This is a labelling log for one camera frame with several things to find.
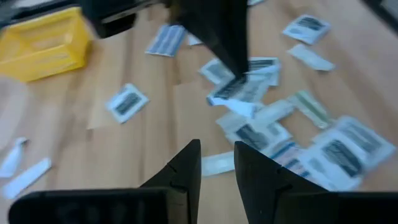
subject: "yellow plastic basket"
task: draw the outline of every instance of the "yellow plastic basket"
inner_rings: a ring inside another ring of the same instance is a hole
[[[82,67],[89,43],[79,7],[9,26],[0,38],[0,74],[28,82]]]

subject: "pile of packets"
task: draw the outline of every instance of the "pile of packets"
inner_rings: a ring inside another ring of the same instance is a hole
[[[255,5],[261,0],[250,1]],[[331,25],[321,19],[302,15],[291,22],[283,34],[305,44],[317,43]],[[186,34],[182,26],[162,26],[146,53],[173,57]],[[189,45],[201,44],[193,35]],[[335,65],[323,59],[304,44],[288,51],[306,66],[331,71]],[[395,147],[372,129],[349,116],[334,120],[308,91],[262,104],[269,89],[279,85],[282,69],[276,57],[249,58],[245,78],[234,78],[217,58],[210,60],[199,72],[215,87],[207,96],[210,106],[223,105],[230,112],[216,121],[226,139],[234,144],[242,141],[292,172],[325,189],[344,191],[355,189],[363,177],[395,151]],[[106,104],[120,122],[137,113],[148,99],[132,84],[127,84]],[[308,149],[292,141],[292,135],[279,123],[296,109],[323,132],[313,139]],[[202,158],[202,175],[209,176],[234,170],[233,151]]]
[[[265,106],[258,105],[253,118],[229,112],[216,122],[231,144],[242,141],[327,190],[355,189],[367,172],[387,159],[395,147],[357,119],[342,116],[337,121],[307,91]],[[300,110],[325,131],[303,149],[278,121]],[[234,170],[233,151],[202,158],[202,175]]]

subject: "blue striped packet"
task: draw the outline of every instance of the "blue striped packet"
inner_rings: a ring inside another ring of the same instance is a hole
[[[180,25],[162,25],[145,53],[174,57],[187,31]]]

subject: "white packet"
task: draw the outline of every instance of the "white packet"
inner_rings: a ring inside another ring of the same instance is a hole
[[[304,62],[304,64],[314,70],[329,72],[335,69],[335,65],[323,59],[321,56],[317,55],[303,44],[297,44],[290,49],[288,53],[301,60]]]
[[[329,127],[334,120],[329,115],[329,112],[319,103],[313,95],[306,91],[298,91],[293,96],[289,97],[288,100],[294,104],[305,116],[313,121],[314,125],[325,129]]]
[[[242,141],[264,155],[270,156],[278,144],[289,140],[292,135],[279,123],[260,126],[248,122],[226,133],[225,137],[231,144]]]
[[[298,160],[322,187],[332,191],[355,189],[366,173],[366,154],[338,132],[308,148]]]
[[[199,72],[215,85],[234,79],[234,74],[218,58],[210,60]]]
[[[268,90],[265,79],[246,78],[233,79],[217,85],[207,99],[211,106],[226,104],[255,104],[261,101]]]
[[[24,143],[27,142],[26,138],[17,138],[14,147],[11,149],[10,153],[3,160],[0,167],[0,177],[8,178],[15,174],[15,171],[21,163],[22,157],[24,155]]]
[[[125,123],[136,114],[146,103],[148,98],[144,96],[133,84],[127,83],[112,97],[106,108],[119,123]]]
[[[188,35],[188,45],[189,46],[198,45],[198,44],[202,44],[202,42],[197,37],[195,37],[192,34]]]
[[[51,168],[51,160],[45,158],[38,164],[19,174],[2,188],[2,194],[7,199],[14,199],[24,189],[33,184],[39,177]]]
[[[254,120],[261,125],[268,125],[289,116],[294,109],[294,105],[289,101],[279,100],[259,110]]]
[[[366,159],[367,169],[375,168],[390,157],[396,149],[394,145],[378,135],[374,130],[350,116],[340,117],[330,130],[316,136],[313,142],[317,143],[327,138],[333,131],[338,131],[345,135],[368,155]]]
[[[330,27],[331,25],[326,21],[313,16],[302,15],[291,22],[283,31],[283,34],[312,45],[318,42],[330,30]]]
[[[256,105],[254,103],[233,103],[233,104],[226,104],[227,107],[232,112],[242,115],[246,118],[253,118],[256,113]]]
[[[201,159],[201,175],[204,177],[232,170],[235,170],[233,151]]]

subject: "wooden table surface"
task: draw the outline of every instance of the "wooden table surface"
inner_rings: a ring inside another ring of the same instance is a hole
[[[312,49],[335,63],[335,71],[315,72],[286,53],[298,41],[281,32],[304,13],[332,24]],[[21,170],[44,157],[53,160],[53,168],[23,194],[138,187],[194,138],[201,140],[203,156],[233,149],[215,124],[227,109],[207,105],[213,85],[197,72],[214,55],[187,44],[174,58],[144,53],[166,17],[162,6],[141,11],[133,29],[94,42],[84,69],[27,85],[0,79],[0,156],[25,136],[31,142]],[[282,61],[280,85],[269,90],[265,103],[308,89],[335,118],[357,117],[398,145],[398,39],[359,0],[267,0],[249,10],[249,48],[250,56]],[[125,83],[150,102],[120,125],[104,104]],[[281,123],[305,147],[318,132],[300,112]],[[360,190],[398,190],[397,170],[394,155]],[[11,203],[0,199],[1,223]],[[247,223],[234,172],[202,180],[198,222]]]

